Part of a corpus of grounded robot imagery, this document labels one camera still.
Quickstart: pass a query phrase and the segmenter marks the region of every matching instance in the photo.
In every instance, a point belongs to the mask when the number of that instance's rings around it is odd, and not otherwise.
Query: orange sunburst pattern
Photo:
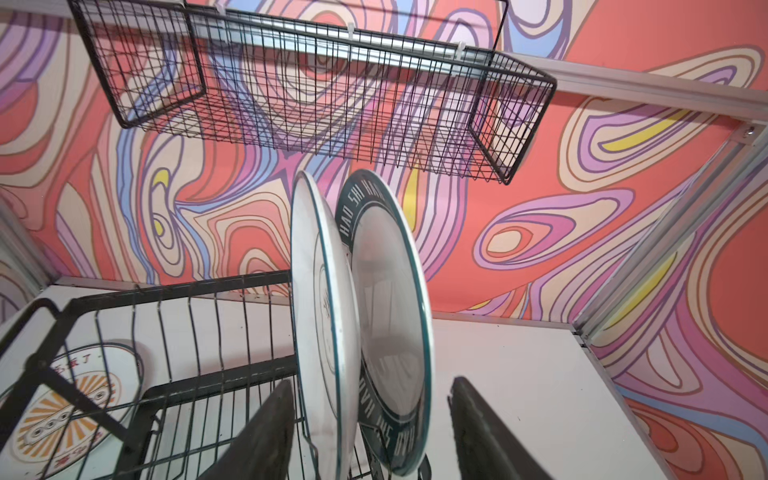
[[[78,389],[100,407],[114,406],[121,397],[120,380],[104,372],[87,372],[75,377]],[[27,463],[45,463],[54,456],[50,472],[66,468],[88,450],[96,423],[87,418],[70,421],[72,405],[56,392],[48,390],[35,400],[19,422],[13,448],[14,457]],[[94,444],[104,438],[96,433]]]

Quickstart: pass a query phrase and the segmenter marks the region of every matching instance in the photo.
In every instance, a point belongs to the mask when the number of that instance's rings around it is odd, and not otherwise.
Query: plate with orange sunburst design
[[[69,382],[74,377],[78,389],[104,408],[133,403],[144,377],[141,359],[136,352],[117,343],[70,350],[68,356],[56,357],[51,368]],[[97,429],[96,422],[88,417],[70,419],[77,415],[73,408],[47,386],[39,386],[0,453],[2,477],[40,478],[44,470],[46,476],[50,476],[78,462],[89,449],[94,449],[109,436],[103,428]],[[111,415],[122,422],[130,410],[126,406],[112,410]]]

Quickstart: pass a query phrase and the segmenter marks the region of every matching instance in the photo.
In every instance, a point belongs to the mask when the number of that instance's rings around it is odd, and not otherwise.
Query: white plate
[[[435,378],[432,310],[411,230],[378,174],[349,176],[336,205],[349,248],[360,318],[360,425],[381,463],[397,475],[422,461]]]
[[[112,381],[111,398],[106,383],[105,357]],[[137,368],[137,360],[138,356],[129,347],[105,343],[103,349],[95,345],[72,350],[69,353],[69,359],[66,355],[56,357],[51,368],[67,380],[71,378],[70,375],[74,375],[78,389],[97,405],[116,406],[133,402],[141,388],[144,373],[141,361],[138,362]],[[114,410],[111,415],[122,422],[129,410],[128,407]],[[2,477],[38,478],[53,455],[62,433],[64,438],[46,475],[61,472],[83,458],[94,435],[96,438],[93,440],[92,448],[109,436],[106,430],[97,430],[96,423],[89,418],[72,420],[64,430],[71,413],[72,405],[69,402],[47,386],[39,386],[16,425],[8,444],[0,454]]]
[[[349,472],[357,424],[355,291],[328,203],[303,171],[293,183],[291,210],[294,338],[304,411],[320,478],[341,479]]]

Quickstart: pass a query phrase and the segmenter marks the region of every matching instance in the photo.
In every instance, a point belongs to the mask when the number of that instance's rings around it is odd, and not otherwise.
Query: dish rack
[[[76,410],[51,435],[54,449],[34,478],[63,472],[77,479],[196,478],[274,386],[290,379],[296,431],[288,478],[319,478],[303,414],[294,332],[289,270],[84,296],[61,310],[49,298],[38,298],[0,341],[3,368],[18,375],[0,406],[0,450],[12,448],[20,436],[17,424],[48,387]],[[62,355],[70,362],[83,343],[102,351],[121,343],[138,354],[136,369],[145,385],[133,399],[97,406],[67,369],[51,368]],[[98,368],[111,378],[108,362],[102,363]],[[117,395],[108,385],[109,397]],[[128,411],[122,421],[115,418],[120,411]],[[87,450],[56,470],[54,459],[69,446],[64,438],[84,417],[96,424]],[[100,431],[108,435],[95,444]],[[428,469],[420,473],[423,480],[430,476]],[[359,433],[349,478],[385,478]]]
[[[556,87],[495,51],[498,34],[488,50],[185,3],[68,2],[123,128],[509,184]]]

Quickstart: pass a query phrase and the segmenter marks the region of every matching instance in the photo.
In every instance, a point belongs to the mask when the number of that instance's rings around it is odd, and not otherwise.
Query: psychedelic wallpaper
[[[704,3],[513,0],[499,48],[767,89],[768,4]],[[483,47],[501,20],[490,0],[228,5]],[[0,196],[71,276],[179,283],[287,268],[296,169],[335,206],[349,172],[374,167],[123,130],[73,23],[20,12],[0,13],[0,124]],[[509,186],[374,168],[411,224],[433,308],[572,322],[736,124],[558,93]],[[595,340],[679,478],[768,472],[766,175],[756,170]],[[0,276],[4,298],[18,298]]]

